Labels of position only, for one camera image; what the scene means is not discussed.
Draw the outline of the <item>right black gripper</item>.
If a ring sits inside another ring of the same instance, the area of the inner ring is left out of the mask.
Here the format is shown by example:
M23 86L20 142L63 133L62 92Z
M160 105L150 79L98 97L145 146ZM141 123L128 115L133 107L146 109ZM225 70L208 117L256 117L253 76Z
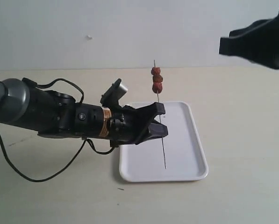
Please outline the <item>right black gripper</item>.
M276 36L274 48L273 33ZM220 38L219 54L237 56L279 70L279 14L274 22L273 19L262 19L245 28L230 31L228 37Z

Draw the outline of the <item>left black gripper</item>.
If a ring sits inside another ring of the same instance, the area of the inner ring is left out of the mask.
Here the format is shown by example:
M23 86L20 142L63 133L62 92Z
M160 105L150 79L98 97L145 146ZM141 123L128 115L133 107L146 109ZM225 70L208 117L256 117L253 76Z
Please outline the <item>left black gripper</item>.
M168 135L167 126L155 121L156 116L163 114L164 104L158 102L139 108L76 103L74 135L109 140L111 147L138 145Z

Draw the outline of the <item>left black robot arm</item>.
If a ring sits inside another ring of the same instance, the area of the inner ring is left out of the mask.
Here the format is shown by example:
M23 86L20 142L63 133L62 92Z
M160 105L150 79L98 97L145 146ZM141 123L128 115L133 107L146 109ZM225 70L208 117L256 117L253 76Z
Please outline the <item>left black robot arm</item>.
M10 78L0 81L0 123L50 139L105 139L111 147L166 137L167 126L156 121L156 116L165 114L164 105L120 106L126 92L118 79L101 96L100 105L90 105L51 90L51 84Z

